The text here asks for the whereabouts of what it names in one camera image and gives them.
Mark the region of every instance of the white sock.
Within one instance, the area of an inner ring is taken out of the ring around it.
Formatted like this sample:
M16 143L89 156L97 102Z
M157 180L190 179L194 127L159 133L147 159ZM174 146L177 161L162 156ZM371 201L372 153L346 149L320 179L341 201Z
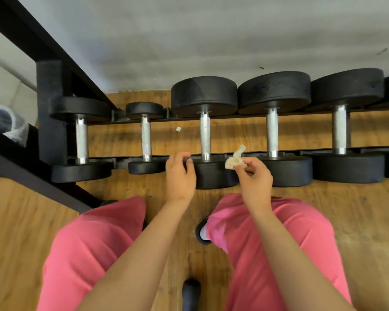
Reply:
M202 240L209 241L210 239L206 236L206 225L200 230L200 237Z

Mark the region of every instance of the plastic bag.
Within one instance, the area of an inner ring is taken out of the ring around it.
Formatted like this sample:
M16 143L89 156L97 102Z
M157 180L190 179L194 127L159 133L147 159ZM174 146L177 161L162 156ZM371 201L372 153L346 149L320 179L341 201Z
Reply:
M26 147L29 125L9 107L0 105L0 133Z
M229 157L225 162L226 169L233 169L234 166L241 165L242 167L248 167L246 163L242 160L242 153L245 151L246 147L244 145L239 146L239 148L233 153L232 157Z

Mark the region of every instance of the dumbbell handle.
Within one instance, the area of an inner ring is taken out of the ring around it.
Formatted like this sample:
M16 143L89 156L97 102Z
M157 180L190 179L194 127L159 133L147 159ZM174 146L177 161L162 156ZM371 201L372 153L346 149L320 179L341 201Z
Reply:
M347 149L347 111L345 105L336 106L333 117L333 153L345 155Z
M267 153L268 157L278 157L278 113L276 108L267 111Z
M89 162L88 152L88 127L85 119L75 120L76 129L76 155L78 164L83 165Z
M210 160L210 118L207 111L200 113L200 151L203 161Z
M151 127L150 118L147 115L141 115L141 151L143 161L151 161Z

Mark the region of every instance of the pink pants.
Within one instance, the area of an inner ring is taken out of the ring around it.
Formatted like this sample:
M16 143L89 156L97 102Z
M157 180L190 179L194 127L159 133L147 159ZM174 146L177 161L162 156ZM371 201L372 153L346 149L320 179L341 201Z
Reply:
M295 198L274 197L272 208L301 249L350 302L329 221ZM85 212L59 230L43 268L37 310L74 311L141 233L144 216L144 200L134 196ZM209 217L207 235L229 254L234 268L226 310L285 310L240 194L228 194L220 200Z

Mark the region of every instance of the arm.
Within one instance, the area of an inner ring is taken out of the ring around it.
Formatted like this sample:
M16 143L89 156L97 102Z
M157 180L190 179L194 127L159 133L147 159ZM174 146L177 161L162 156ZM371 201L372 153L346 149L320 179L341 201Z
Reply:
M236 166L242 198L259 231L265 254L288 311L350 311L351 304L301 250L271 208L272 176L256 157Z
M193 198L196 174L189 153L166 163L167 202L135 242L84 298L77 311L149 311L180 220Z

